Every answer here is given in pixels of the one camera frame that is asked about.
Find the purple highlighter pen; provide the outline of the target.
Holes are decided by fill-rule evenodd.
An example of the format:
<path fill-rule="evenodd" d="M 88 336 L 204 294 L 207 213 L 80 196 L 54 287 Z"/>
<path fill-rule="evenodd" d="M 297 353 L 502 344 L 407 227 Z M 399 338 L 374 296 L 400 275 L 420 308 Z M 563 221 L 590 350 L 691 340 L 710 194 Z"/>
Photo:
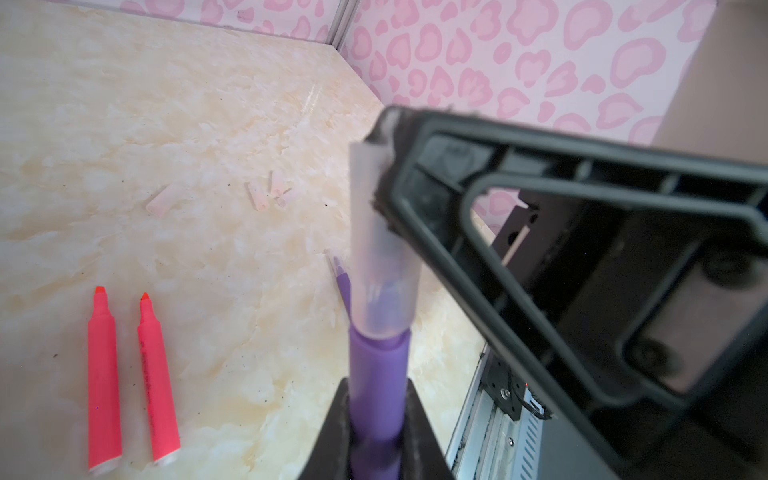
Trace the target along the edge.
<path fill-rule="evenodd" d="M 373 340 L 349 331 L 349 416 L 355 444 L 375 452 L 394 443 L 405 421 L 411 333 Z"/>
<path fill-rule="evenodd" d="M 351 281 L 342 258 L 332 250 L 325 251 L 332 275 L 335 278 L 347 318 L 351 319 Z"/>

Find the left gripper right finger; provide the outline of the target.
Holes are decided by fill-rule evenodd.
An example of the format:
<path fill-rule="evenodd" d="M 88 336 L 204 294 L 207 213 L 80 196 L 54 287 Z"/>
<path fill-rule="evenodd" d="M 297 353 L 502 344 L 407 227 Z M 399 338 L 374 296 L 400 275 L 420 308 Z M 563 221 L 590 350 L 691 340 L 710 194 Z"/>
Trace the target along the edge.
<path fill-rule="evenodd" d="M 767 169 L 385 108 L 375 208 L 625 479 L 767 475 Z"/>

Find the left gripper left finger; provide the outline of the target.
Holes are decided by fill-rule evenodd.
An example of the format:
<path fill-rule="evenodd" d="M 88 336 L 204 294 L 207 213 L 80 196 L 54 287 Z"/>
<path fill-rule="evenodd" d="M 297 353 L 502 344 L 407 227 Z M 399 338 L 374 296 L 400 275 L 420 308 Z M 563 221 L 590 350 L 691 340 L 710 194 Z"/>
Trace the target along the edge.
<path fill-rule="evenodd" d="M 355 444 L 349 419 L 348 381 L 342 379 L 301 479 L 452 479 L 413 382 L 407 384 L 400 437 L 377 451 Z"/>

